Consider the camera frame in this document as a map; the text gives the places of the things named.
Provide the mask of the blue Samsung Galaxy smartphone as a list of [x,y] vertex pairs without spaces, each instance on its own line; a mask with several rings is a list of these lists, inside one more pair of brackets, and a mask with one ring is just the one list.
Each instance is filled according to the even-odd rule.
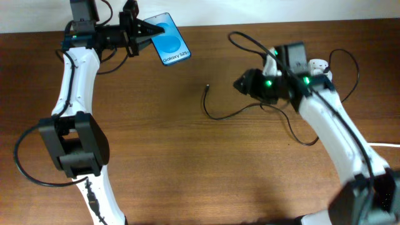
[[144,21],[164,29],[164,33],[151,39],[164,66],[172,66],[191,57],[186,42],[168,12],[149,17]]

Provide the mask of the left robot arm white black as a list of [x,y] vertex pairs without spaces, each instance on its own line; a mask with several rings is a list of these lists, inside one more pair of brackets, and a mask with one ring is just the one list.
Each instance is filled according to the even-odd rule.
[[71,1],[61,51],[64,73],[51,117],[39,132],[57,170],[80,190],[94,224],[127,224],[109,182],[107,137],[93,117],[93,92],[105,49],[123,48],[137,56],[164,29],[137,18],[136,1],[126,1],[119,24],[99,24],[94,1]]

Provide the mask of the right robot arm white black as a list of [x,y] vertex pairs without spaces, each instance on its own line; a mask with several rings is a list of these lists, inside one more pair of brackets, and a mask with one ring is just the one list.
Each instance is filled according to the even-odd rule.
[[327,63],[306,59],[303,42],[268,51],[264,69],[249,69],[233,86],[261,103],[291,102],[328,152],[342,189],[327,209],[297,224],[397,224],[399,172],[390,168],[346,113]]

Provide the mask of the white charger adapter plug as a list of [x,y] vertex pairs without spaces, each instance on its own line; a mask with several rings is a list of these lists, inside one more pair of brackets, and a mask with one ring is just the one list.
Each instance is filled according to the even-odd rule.
[[328,77],[331,77],[332,73],[331,73],[330,69],[328,69],[326,72],[326,68],[328,68],[328,67],[329,67],[328,62],[323,59],[311,59],[308,62],[308,69],[309,69],[311,76],[317,76],[320,74],[324,74]]

